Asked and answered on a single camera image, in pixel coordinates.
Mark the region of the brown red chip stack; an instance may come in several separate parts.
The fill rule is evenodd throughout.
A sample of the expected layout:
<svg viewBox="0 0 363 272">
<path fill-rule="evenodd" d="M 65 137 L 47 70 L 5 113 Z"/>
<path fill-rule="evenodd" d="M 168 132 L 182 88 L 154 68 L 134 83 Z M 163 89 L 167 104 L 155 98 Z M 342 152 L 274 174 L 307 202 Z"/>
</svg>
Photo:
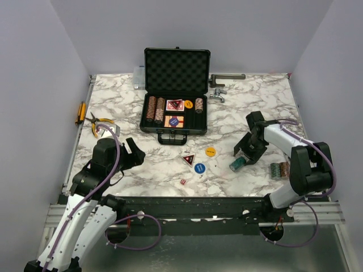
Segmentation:
<svg viewBox="0 0 363 272">
<path fill-rule="evenodd" d="M 280 176 L 282 179 L 288 179 L 290 175 L 290 165 L 288 162 L 281 162 L 280 166 Z"/>
</svg>

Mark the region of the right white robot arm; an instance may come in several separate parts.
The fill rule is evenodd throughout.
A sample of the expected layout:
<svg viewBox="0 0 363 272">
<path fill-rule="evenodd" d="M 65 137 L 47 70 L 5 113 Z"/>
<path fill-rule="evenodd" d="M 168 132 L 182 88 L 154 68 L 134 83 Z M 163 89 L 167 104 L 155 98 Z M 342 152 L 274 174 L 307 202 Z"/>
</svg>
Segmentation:
<svg viewBox="0 0 363 272">
<path fill-rule="evenodd" d="M 327 143 L 312 142 L 288 130 L 286 125 L 298 124 L 292 119 L 268 121 L 256 111 L 248 114 L 246 121 L 250 131 L 234 147 L 234 155 L 242 153 L 245 165 L 256 164 L 269 144 L 290 159 L 289 181 L 264 197 L 264 220 L 274 222 L 281 216 L 281 209 L 305 198 L 326 197 L 334 191 L 337 177 Z"/>
</svg>

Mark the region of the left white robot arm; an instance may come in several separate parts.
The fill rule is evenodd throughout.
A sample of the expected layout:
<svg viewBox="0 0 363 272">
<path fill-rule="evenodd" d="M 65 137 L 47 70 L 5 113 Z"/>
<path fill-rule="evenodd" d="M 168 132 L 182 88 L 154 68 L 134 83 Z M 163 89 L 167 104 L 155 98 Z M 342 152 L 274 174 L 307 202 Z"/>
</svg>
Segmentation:
<svg viewBox="0 0 363 272">
<path fill-rule="evenodd" d="M 111 178 L 143 163 L 145 153 L 133 138 L 119 143 L 101 138 L 92 158 L 73 177 L 70 196 L 62 218 L 42 254 L 25 266 L 25 271 L 81 271 L 81 262 L 101 234 L 126 216 L 125 201 L 103 196 Z"/>
</svg>

